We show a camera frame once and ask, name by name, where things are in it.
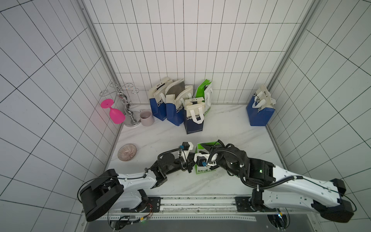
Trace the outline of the green white bag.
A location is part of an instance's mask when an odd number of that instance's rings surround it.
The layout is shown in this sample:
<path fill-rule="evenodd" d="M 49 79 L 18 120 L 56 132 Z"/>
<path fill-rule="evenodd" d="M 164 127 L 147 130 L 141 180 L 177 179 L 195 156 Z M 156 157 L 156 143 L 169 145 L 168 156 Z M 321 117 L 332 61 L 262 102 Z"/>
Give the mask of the green white bag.
<path fill-rule="evenodd" d="M 217 142 L 217 141 L 214 141 L 214 142 L 207 142 L 207 143 L 198 143 L 197 144 L 197 147 L 195 149 L 195 152 L 196 153 L 201 153 L 202 155 L 205 153 L 205 154 L 210 154 L 211 152 L 211 149 L 213 146 L 217 146 L 217 147 L 220 147 L 220 143 Z M 196 174 L 203 174 L 203 173 L 207 173 L 207 172 L 212 172 L 212 170 L 210 169 L 210 166 L 208 167 L 205 167 L 205 166 L 202 166 L 202 165 L 197 165 L 195 166 L 196 168 Z"/>
<path fill-rule="evenodd" d="M 204 80 L 196 89 L 195 98 L 203 97 L 205 102 L 205 114 L 210 110 L 213 97 L 212 81 Z"/>

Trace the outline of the blue cheerful bag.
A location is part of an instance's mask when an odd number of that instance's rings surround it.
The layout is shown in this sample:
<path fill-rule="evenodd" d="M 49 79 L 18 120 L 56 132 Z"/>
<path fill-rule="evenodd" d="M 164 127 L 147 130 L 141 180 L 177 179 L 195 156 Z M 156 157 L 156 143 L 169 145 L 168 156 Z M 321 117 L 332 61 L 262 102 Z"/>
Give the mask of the blue cheerful bag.
<path fill-rule="evenodd" d="M 172 82 L 169 77 L 165 77 L 149 90 L 148 96 L 152 115 L 161 121 L 164 121 L 167 117 L 165 90 Z"/>
<path fill-rule="evenodd" d="M 185 100 L 193 96 L 193 86 L 184 80 L 172 82 L 165 90 L 167 120 L 176 126 L 184 121 Z"/>

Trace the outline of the blue Cheerful bag front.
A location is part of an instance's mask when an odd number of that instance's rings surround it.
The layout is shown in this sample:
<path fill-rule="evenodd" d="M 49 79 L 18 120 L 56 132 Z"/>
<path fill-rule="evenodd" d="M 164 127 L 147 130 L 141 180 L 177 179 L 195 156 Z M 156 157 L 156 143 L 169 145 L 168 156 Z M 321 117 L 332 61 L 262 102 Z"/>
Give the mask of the blue Cheerful bag front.
<path fill-rule="evenodd" d="M 152 115 L 161 121 L 164 121 L 167 117 L 165 90 L 172 82 L 169 77 L 165 77 L 149 90 L 148 96 Z"/>

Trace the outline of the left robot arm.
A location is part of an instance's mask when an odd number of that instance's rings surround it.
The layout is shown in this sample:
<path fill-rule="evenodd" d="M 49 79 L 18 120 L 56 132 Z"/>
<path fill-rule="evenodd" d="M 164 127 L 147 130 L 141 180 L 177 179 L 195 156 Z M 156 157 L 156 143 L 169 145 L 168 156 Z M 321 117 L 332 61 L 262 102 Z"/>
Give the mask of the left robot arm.
<path fill-rule="evenodd" d="M 191 172 L 195 165 L 194 156 L 194 152 L 183 151 L 176 159 L 169 151 L 142 173 L 125 175 L 109 169 L 85 182 L 79 188 L 77 197 L 83 206 L 86 221 L 95 221 L 110 210 L 126 208 L 143 211 L 149 202 L 146 190 L 163 185 L 168 174 L 181 170 Z"/>

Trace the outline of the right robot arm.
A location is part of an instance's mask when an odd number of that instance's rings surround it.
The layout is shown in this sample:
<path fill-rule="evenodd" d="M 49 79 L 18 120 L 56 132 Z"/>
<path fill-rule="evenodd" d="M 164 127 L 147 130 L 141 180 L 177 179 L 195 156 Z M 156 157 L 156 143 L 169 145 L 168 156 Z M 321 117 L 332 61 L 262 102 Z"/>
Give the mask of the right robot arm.
<path fill-rule="evenodd" d="M 357 206 L 346 196 L 340 179 L 321 181 L 290 172 L 280 166 L 256 158 L 229 144 L 210 149 L 197 164 L 210 169 L 222 168 L 252 189 L 246 210 L 267 212 L 278 208 L 307 210 L 338 223 L 347 223 Z"/>

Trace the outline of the dark blue bag behind right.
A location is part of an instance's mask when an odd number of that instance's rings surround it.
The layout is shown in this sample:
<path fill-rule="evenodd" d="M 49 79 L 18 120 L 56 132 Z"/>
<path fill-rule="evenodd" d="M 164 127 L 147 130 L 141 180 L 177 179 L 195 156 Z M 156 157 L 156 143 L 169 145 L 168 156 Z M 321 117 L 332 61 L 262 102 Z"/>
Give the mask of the dark blue bag behind right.
<path fill-rule="evenodd" d="M 275 112 L 276 100 L 271 97 L 265 85 L 261 85 L 253 94 L 246 107 L 251 126 L 266 126 Z"/>

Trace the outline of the mauve ceramic mug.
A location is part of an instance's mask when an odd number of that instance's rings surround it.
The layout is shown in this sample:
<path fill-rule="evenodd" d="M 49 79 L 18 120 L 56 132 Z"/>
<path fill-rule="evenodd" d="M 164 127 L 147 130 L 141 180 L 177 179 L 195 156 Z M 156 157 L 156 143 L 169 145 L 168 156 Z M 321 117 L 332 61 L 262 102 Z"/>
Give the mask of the mauve ceramic mug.
<path fill-rule="evenodd" d="M 153 125 L 155 121 L 152 111 L 147 110 L 147 109 L 140 111 L 140 120 L 141 120 L 141 124 L 146 127 Z"/>

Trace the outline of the round drain cover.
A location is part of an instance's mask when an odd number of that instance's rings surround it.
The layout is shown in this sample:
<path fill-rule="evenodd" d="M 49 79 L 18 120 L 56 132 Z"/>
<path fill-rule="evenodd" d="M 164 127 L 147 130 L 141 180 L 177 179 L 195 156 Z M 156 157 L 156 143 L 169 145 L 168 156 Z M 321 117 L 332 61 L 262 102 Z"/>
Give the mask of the round drain cover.
<path fill-rule="evenodd" d="M 137 148 L 135 145 L 126 144 L 126 145 L 123 145 L 119 149 L 117 153 L 117 157 L 121 161 L 130 161 L 135 157 L 136 153 L 137 153 Z"/>

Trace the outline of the chrome glass holder stand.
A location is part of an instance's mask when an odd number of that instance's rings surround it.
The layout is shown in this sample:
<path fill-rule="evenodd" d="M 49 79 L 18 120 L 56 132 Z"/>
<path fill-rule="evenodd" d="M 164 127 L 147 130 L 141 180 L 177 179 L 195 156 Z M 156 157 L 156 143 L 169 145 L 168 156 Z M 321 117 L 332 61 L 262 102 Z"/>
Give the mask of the chrome glass holder stand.
<path fill-rule="evenodd" d="M 126 127 L 135 127 L 141 123 L 140 112 L 130 110 L 131 101 L 124 93 L 125 90 L 130 90 L 133 94 L 137 94 L 139 90 L 134 87 L 132 83 L 121 86 L 118 82 L 111 82 L 110 88 L 106 88 L 100 92 L 100 97 L 107 97 L 108 95 L 115 94 L 123 105 L 123 110 L 120 110 L 125 116 L 126 120 L 122 123 Z"/>

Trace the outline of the pink plastic wine glass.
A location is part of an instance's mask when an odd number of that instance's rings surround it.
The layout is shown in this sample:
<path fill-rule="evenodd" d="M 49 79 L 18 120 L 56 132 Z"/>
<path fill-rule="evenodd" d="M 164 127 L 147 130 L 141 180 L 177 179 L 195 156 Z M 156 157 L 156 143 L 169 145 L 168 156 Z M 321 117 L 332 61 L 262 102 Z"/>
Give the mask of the pink plastic wine glass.
<path fill-rule="evenodd" d="M 100 104 L 100 106 L 103 109 L 110 109 L 110 119 L 114 124 L 121 124 L 126 120 L 126 116 L 119 109 L 113 108 L 113 104 L 113 99 L 106 99 Z"/>

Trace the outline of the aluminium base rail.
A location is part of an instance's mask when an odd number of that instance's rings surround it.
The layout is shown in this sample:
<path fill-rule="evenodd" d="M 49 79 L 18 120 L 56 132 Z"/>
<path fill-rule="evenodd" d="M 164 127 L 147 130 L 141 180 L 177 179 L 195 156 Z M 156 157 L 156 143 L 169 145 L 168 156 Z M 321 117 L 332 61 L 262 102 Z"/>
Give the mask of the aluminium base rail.
<path fill-rule="evenodd" d="M 107 201 L 99 200 L 97 203 L 88 203 L 87 200 L 82 202 L 87 220 L 92 221 L 108 214 L 110 210 L 134 209 L 149 197 L 159 196 L 147 196 L 139 191 L 137 195 L 124 195 Z M 240 196 L 165 196 L 161 197 L 159 212 L 238 212 L 235 197 Z"/>

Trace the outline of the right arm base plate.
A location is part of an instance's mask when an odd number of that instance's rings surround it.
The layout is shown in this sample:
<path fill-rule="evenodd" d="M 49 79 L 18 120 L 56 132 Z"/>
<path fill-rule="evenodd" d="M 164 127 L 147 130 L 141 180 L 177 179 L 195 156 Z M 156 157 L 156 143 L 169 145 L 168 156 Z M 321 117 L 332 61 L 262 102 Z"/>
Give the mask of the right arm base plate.
<path fill-rule="evenodd" d="M 235 197 L 238 212 L 276 212 L 276 209 L 268 208 L 262 199 L 254 199 L 250 196 Z"/>

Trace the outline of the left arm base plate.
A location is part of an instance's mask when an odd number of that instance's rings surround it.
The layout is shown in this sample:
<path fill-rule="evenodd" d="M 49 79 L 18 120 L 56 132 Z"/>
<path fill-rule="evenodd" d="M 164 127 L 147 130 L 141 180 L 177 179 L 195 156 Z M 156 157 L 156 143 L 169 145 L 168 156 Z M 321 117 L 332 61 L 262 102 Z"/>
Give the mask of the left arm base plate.
<path fill-rule="evenodd" d="M 158 213 L 161 207 L 161 197 L 149 197 L 134 209 L 122 208 L 122 213 Z"/>

